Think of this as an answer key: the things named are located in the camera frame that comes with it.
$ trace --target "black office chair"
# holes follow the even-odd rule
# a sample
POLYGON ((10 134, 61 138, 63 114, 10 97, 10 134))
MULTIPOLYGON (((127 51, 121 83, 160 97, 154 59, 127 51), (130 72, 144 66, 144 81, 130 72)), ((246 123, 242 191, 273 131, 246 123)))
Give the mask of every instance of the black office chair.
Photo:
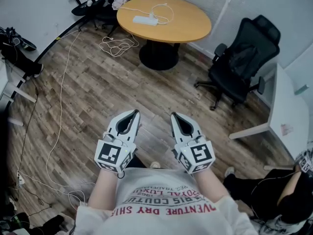
POLYGON ((109 3, 107 6, 102 7, 99 15, 97 16, 98 19, 104 21, 105 23, 102 24, 102 29, 105 28, 107 25, 113 25, 110 33, 108 34, 108 37, 115 31, 115 29, 119 26, 117 21, 117 10, 112 9, 112 3, 114 0, 109 0, 109 3))
POLYGON ((85 16, 85 20, 78 27, 79 30, 81 29, 81 27, 83 25, 85 25, 89 21, 93 21, 94 28, 97 30, 98 27, 97 27, 94 19, 96 18, 96 15, 100 12, 100 9, 102 8, 103 4, 105 3, 105 0, 98 0, 98 1, 92 0, 91 6, 87 6, 87 1, 84 3, 81 3, 79 0, 76 0, 76 2, 78 3, 78 6, 72 10, 72 13, 75 16, 85 16))
POLYGON ((220 44, 215 49, 213 66, 209 70, 211 81, 197 81, 194 86, 217 87, 219 93, 214 111, 222 97, 227 95, 233 100, 232 106, 244 103, 248 92, 258 90, 263 94, 265 81, 259 78, 259 83, 251 86, 251 77, 268 60, 279 53, 279 30, 264 16, 260 15, 254 20, 244 18, 232 45, 227 48, 220 44))

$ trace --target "black table base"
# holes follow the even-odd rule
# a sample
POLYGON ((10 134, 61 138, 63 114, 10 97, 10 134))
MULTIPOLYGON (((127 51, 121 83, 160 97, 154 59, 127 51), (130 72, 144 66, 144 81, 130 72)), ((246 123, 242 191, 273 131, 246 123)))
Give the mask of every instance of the black table base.
POLYGON ((179 44, 167 44, 147 40, 139 52, 141 62, 148 68, 156 71, 165 71, 174 67, 178 62, 179 44))

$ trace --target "wooden floor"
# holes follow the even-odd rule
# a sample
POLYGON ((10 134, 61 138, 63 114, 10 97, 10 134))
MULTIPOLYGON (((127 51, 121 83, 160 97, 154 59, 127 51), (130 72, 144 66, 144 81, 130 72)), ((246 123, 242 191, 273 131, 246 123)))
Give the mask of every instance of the wooden floor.
MULTIPOLYGON (((86 197, 93 185, 61 187, 52 183, 46 172, 48 154, 56 142, 60 126, 60 89, 67 55, 77 33, 60 40, 43 57, 45 69, 34 79, 39 98, 30 122, 21 171, 62 192, 81 189, 86 197)), ((168 71, 154 71, 143 66, 138 58, 140 47, 132 48, 121 57, 111 57, 98 44, 106 32, 95 31, 91 25, 83 30, 74 43, 63 84, 63 117, 59 142, 54 149, 48 170, 51 178, 61 185, 95 182, 99 169, 93 162, 98 139, 110 120, 117 114, 138 109, 141 125, 135 143, 138 156, 149 165, 159 161, 163 167, 181 168, 171 153, 170 114, 186 114, 200 124, 207 139, 213 143, 216 161, 213 170, 222 180, 228 166, 235 166, 242 178, 260 178, 266 172, 264 164, 288 165, 291 159, 269 133, 238 140, 230 140, 232 132, 253 127, 267 121, 269 109, 251 93, 244 105, 231 108, 231 101, 223 98, 218 109, 209 107, 215 101, 215 91, 195 89, 194 82, 207 79, 211 60, 187 45, 179 49, 179 63, 168 71)), ((121 29, 115 39, 128 36, 121 29)), ((35 96, 29 81, 23 90, 35 96)), ((11 105, 11 115, 27 123, 34 104, 19 95, 11 105)), ((11 125, 10 169, 14 179, 20 163, 26 125, 11 125)), ((58 212, 67 209, 72 214, 68 197, 24 177, 25 187, 53 207, 30 217, 40 225, 58 212)), ((20 190, 18 209, 28 214, 38 212, 37 198, 20 190)))

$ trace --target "white sneaker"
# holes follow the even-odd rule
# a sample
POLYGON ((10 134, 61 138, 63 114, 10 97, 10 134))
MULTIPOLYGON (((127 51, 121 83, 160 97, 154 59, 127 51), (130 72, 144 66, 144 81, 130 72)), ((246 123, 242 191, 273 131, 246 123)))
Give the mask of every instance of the white sneaker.
POLYGON ((159 162, 157 161, 153 161, 150 165, 150 168, 153 168, 153 169, 160 169, 161 168, 161 165, 159 162))
POLYGON ((227 168, 227 170, 226 170, 226 172, 225 172, 225 174, 224 174, 225 178, 226 178, 227 176, 229 176, 230 174, 235 174, 235 168, 232 167, 232 166, 227 168))
POLYGON ((38 74, 35 74, 35 75, 34 75, 34 78, 39 77, 40 74, 41 74, 41 72, 43 71, 43 69, 44 69, 44 65, 41 64, 41 70, 40 70, 40 72, 39 72, 38 74))

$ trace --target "white t-shirt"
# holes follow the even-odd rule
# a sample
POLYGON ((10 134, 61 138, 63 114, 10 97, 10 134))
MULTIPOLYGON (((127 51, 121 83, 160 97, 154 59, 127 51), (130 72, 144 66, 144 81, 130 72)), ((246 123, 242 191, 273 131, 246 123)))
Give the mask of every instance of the white t-shirt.
POLYGON ((182 171, 127 168, 113 211, 78 208, 77 235, 257 235, 231 197, 217 203, 201 195, 182 171))

